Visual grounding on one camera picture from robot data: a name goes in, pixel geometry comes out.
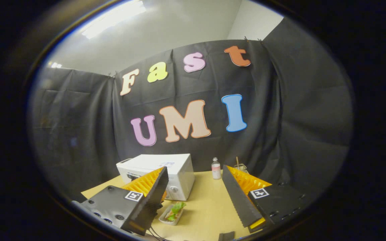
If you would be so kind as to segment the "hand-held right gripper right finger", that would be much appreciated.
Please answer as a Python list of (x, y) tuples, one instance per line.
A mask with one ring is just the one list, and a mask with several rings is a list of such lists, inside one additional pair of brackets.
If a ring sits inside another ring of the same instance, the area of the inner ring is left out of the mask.
[(305, 192), (271, 184), (225, 165), (222, 180), (238, 217), (250, 233), (280, 225), (311, 203)]

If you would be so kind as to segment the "small white food tray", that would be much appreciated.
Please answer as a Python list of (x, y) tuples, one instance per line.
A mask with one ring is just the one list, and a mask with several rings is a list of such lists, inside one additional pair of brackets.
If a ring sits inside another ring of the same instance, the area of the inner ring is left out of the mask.
[(174, 214), (172, 211), (174, 206), (175, 205), (169, 205), (162, 213), (162, 215), (160, 215), (159, 221), (161, 221), (161, 223), (171, 226), (176, 226), (178, 224), (184, 213), (184, 208), (181, 208), (176, 214)]

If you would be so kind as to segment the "white microwave oven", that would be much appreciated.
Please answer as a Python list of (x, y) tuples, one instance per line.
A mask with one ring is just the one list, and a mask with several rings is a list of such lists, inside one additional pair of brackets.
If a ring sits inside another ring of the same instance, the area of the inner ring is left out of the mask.
[(190, 154), (141, 154), (116, 164), (125, 184), (161, 167), (167, 167), (166, 200), (187, 201), (195, 181)]

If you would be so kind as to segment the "clear bottle with pink label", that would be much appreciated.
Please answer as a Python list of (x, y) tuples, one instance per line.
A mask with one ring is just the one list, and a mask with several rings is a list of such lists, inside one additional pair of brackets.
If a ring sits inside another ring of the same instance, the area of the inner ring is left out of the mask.
[(217, 157), (213, 157), (212, 159), (211, 171), (214, 180), (221, 179), (221, 165)]

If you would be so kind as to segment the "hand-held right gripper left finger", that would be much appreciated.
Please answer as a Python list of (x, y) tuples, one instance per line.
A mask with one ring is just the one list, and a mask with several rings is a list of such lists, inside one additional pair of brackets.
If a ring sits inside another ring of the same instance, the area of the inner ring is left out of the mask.
[(167, 167), (161, 167), (123, 187), (108, 185), (82, 202), (81, 208), (118, 229), (144, 236), (161, 206), (168, 181)]

